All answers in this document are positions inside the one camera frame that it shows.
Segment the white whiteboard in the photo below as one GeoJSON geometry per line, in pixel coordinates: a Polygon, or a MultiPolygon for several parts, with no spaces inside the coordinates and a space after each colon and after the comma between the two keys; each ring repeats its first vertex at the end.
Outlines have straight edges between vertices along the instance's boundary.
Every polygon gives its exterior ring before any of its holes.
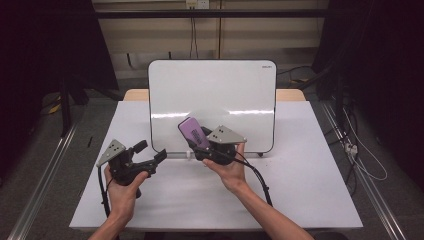
{"type": "Polygon", "coordinates": [[[277,67],[271,60],[155,60],[148,67],[151,145],[183,153],[188,117],[247,139],[249,153],[274,146],[277,67]]]}

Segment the purple whiteboard eraser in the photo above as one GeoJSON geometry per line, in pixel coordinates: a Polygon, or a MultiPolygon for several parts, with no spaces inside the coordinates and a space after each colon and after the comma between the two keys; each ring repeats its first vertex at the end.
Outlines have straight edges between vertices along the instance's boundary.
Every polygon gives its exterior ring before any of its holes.
{"type": "Polygon", "coordinates": [[[203,133],[200,124],[193,117],[188,117],[178,124],[178,129],[184,139],[190,139],[194,141],[199,148],[206,149],[210,146],[210,143],[203,133]]]}

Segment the person's right hand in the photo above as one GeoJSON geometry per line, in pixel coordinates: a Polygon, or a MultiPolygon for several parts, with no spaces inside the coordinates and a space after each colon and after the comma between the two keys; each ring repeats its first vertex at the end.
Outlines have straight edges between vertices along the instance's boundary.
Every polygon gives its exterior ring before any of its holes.
{"type": "MultiPolygon", "coordinates": [[[[244,157],[244,149],[244,143],[237,145],[236,159],[240,162],[244,157]]],[[[224,186],[234,195],[239,194],[244,188],[247,187],[244,165],[240,162],[233,161],[228,165],[219,165],[210,159],[203,160],[203,164],[217,173],[224,186]]]]}

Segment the black metal stand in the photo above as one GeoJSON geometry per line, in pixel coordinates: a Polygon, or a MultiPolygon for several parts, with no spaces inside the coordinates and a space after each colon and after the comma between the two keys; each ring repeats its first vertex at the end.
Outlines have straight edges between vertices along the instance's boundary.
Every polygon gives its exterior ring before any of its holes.
{"type": "Polygon", "coordinates": [[[63,78],[60,81],[60,99],[61,99],[61,110],[62,110],[62,133],[61,136],[65,137],[72,125],[72,117],[69,105],[69,91],[67,87],[67,81],[63,78]]]}

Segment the person's left hand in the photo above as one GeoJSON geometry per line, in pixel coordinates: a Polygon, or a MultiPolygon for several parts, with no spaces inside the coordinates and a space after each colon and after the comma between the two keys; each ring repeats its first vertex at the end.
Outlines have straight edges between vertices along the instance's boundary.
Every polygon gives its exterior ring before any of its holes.
{"type": "Polygon", "coordinates": [[[111,204],[111,212],[108,219],[126,225],[134,214],[137,190],[147,179],[148,173],[145,171],[139,173],[128,186],[116,183],[112,178],[109,166],[106,166],[104,174],[108,183],[107,189],[111,204]]]}

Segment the black curtain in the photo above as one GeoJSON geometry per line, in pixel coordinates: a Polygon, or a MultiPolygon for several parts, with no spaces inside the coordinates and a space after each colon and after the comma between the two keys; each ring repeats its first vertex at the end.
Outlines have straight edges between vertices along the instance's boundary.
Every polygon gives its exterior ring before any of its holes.
{"type": "Polygon", "coordinates": [[[424,191],[424,0],[329,0],[330,10],[357,15],[327,17],[312,64],[335,61],[345,40],[345,84],[394,155],[424,191]]]}
{"type": "Polygon", "coordinates": [[[0,0],[0,181],[64,81],[118,88],[92,0],[0,0]]]}

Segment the black horizontal bar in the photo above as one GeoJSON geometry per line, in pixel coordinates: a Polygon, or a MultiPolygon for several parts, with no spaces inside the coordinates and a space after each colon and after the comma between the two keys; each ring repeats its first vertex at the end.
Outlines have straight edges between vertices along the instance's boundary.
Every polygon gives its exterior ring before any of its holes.
{"type": "Polygon", "coordinates": [[[329,17],[334,14],[322,9],[289,10],[137,10],[137,11],[97,11],[100,19],[136,19],[136,18],[314,18],[329,17]]]}

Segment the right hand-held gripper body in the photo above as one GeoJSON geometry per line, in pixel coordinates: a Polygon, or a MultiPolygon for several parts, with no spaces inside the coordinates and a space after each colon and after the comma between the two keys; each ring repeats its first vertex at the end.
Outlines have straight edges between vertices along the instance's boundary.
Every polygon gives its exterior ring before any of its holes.
{"type": "Polygon", "coordinates": [[[195,151],[195,157],[199,161],[210,159],[219,165],[230,164],[237,154],[236,145],[247,141],[246,137],[241,136],[224,125],[219,125],[206,137],[210,146],[206,149],[200,148],[198,151],[195,151]]]}

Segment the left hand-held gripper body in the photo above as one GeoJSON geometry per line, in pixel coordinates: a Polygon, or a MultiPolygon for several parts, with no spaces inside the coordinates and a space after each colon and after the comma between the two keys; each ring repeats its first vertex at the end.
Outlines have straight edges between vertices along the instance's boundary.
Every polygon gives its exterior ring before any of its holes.
{"type": "MultiPolygon", "coordinates": [[[[118,140],[113,139],[96,163],[98,174],[101,174],[101,167],[104,164],[108,164],[110,166],[112,178],[116,183],[122,186],[128,186],[140,172],[145,171],[149,176],[156,173],[158,164],[154,163],[154,158],[135,163],[132,161],[135,154],[136,153],[133,152],[133,147],[126,148],[118,140]]],[[[99,184],[102,195],[105,195],[106,191],[103,186],[101,175],[99,176],[99,184]]]]}

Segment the aluminium floor rail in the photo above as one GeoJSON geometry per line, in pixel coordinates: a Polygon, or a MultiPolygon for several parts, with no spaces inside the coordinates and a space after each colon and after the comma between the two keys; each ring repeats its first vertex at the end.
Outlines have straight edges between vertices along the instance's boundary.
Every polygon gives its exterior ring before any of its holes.
{"type": "Polygon", "coordinates": [[[50,158],[41,179],[38,181],[37,186],[18,217],[17,222],[15,223],[7,240],[26,240],[69,145],[74,138],[77,126],[77,123],[73,123],[67,132],[60,137],[58,145],[50,158]]]}
{"type": "Polygon", "coordinates": [[[383,180],[387,179],[388,173],[386,168],[381,163],[381,161],[370,151],[370,149],[360,140],[357,131],[355,130],[345,109],[342,109],[341,119],[347,122],[349,130],[353,134],[352,137],[350,137],[344,130],[341,129],[341,125],[336,121],[336,110],[330,103],[323,103],[322,109],[329,123],[333,127],[333,131],[335,132],[338,141],[347,154],[349,162],[354,166],[356,177],[361,182],[367,197],[370,200],[389,238],[391,240],[407,240],[407,236],[402,230],[397,218],[395,217],[393,211],[390,209],[387,201],[384,199],[376,185],[377,182],[382,182],[383,180]],[[377,162],[377,164],[384,172],[383,177],[377,177],[374,174],[371,174],[364,165],[362,159],[359,157],[359,154],[351,153],[350,149],[346,147],[346,144],[353,143],[355,143],[361,150],[367,152],[377,162]]]}

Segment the white wall outlet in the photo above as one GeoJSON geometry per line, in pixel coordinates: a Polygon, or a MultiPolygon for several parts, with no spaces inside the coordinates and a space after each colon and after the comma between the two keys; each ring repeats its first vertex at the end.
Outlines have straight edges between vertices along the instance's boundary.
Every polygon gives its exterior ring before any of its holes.
{"type": "Polygon", "coordinates": [[[206,10],[210,8],[209,0],[185,0],[187,9],[202,9],[206,10]]]}

